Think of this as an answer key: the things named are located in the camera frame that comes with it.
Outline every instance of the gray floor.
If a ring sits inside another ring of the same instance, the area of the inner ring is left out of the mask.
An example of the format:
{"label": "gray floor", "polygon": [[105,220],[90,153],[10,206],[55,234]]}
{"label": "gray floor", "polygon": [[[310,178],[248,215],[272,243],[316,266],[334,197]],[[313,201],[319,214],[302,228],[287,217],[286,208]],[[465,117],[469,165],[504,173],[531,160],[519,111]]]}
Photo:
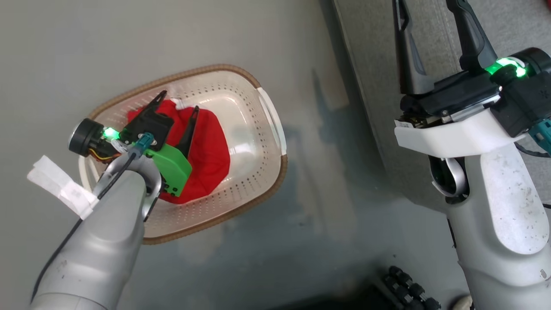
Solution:
{"label": "gray floor", "polygon": [[266,309],[344,294],[390,264],[444,304],[467,292],[445,216],[390,188],[330,10],[326,1],[3,3],[1,308],[25,307],[77,220],[26,180],[32,164],[46,154],[77,179],[66,142],[79,119],[137,85],[213,63],[245,68],[272,98],[287,177],[242,216],[142,247],[119,309]]}

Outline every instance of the blue-green connector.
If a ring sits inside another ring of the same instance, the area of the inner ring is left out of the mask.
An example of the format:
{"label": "blue-green connector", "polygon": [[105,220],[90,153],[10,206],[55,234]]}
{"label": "blue-green connector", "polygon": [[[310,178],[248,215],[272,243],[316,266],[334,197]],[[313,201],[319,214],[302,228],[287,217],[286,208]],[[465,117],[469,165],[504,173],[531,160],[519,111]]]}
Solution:
{"label": "blue-green connector", "polygon": [[551,154],[551,121],[546,119],[528,131],[540,148]]}
{"label": "blue-green connector", "polygon": [[136,159],[140,158],[143,155],[143,152],[145,152],[146,149],[148,149],[151,146],[151,143],[155,138],[152,134],[146,132],[144,133],[138,141],[128,150],[128,156],[132,155],[133,153],[136,154]]}

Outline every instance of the black cable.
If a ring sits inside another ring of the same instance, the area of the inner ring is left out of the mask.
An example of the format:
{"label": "black cable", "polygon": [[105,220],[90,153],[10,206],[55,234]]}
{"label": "black cable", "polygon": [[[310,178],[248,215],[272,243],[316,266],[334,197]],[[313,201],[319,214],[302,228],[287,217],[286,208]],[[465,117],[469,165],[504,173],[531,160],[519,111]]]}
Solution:
{"label": "black cable", "polygon": [[[115,184],[115,182],[117,182],[117,180],[121,177],[122,173],[124,171],[126,171],[126,169],[128,169],[128,166],[130,166],[130,163],[132,163],[132,161],[134,160],[134,158],[136,157],[136,153],[132,153],[130,155],[130,157],[128,158],[128,160],[126,161],[126,163],[122,166],[121,170],[119,170],[117,172],[117,174],[115,175],[115,177],[113,177],[111,179],[111,181],[109,181],[109,184],[107,184],[107,186],[101,190],[100,194],[98,195],[98,200],[100,200],[101,198],[103,198],[103,196],[105,196],[105,194],[107,194],[107,192],[111,189],[111,187],[113,187],[113,185]],[[42,281],[42,278],[44,277],[44,274],[46,273],[46,270],[48,269],[48,267],[50,267],[50,265],[53,263],[53,260],[57,257],[57,255],[61,252],[61,250],[63,249],[63,247],[65,246],[65,244],[69,241],[69,239],[73,236],[74,232],[77,231],[77,228],[80,226],[80,224],[82,223],[82,219],[79,218],[78,221],[75,223],[75,225],[73,226],[73,228],[71,229],[71,231],[67,234],[67,236],[65,237],[65,239],[63,239],[63,241],[61,242],[61,244],[57,247],[57,249],[53,252],[52,256],[50,256],[50,259],[46,262],[46,265],[44,265],[44,267],[42,268],[42,270],[40,271],[40,274],[38,275],[38,278],[36,279],[36,282],[35,282],[35,286],[33,288],[33,294],[31,295],[31,303],[33,302],[33,299],[34,297],[36,296],[36,293],[38,292],[38,286],[40,285],[40,282]]]}
{"label": "black cable", "polygon": [[524,153],[524,154],[526,154],[526,155],[535,156],[535,157],[541,157],[541,158],[551,158],[551,156],[549,155],[549,153],[542,153],[542,152],[530,151],[530,150],[528,150],[528,149],[525,149],[524,146],[518,144],[517,142],[515,142],[515,146],[517,147],[517,150],[521,151],[522,153]]}

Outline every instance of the yellow wire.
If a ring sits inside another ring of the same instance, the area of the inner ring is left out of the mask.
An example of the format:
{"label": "yellow wire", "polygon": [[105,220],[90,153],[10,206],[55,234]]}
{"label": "yellow wire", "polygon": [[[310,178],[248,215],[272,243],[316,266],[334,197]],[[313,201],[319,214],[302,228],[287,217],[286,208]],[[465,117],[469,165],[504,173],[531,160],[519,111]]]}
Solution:
{"label": "yellow wire", "polygon": [[106,161],[106,160],[111,159],[113,157],[113,156],[111,156],[111,157],[100,157],[93,149],[89,148],[88,150],[91,151],[94,154],[94,156],[97,159],[101,160],[101,161]]}

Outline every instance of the red cloth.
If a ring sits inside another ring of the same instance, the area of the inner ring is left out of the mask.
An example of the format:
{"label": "red cloth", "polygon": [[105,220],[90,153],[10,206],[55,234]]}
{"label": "red cloth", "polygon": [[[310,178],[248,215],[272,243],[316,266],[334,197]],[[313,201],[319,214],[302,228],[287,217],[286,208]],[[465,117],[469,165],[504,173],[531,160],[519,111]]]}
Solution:
{"label": "red cloth", "polygon": [[[156,111],[174,120],[166,143],[176,146],[180,143],[187,122],[193,113],[193,108],[176,110],[176,104],[165,100]],[[130,122],[139,111],[128,112]],[[191,142],[190,154],[187,159],[193,171],[183,188],[180,197],[172,197],[168,193],[161,193],[161,199],[173,204],[184,204],[190,200],[209,195],[224,180],[230,170],[230,153],[228,143],[214,113],[201,109],[195,125],[195,132]]]}

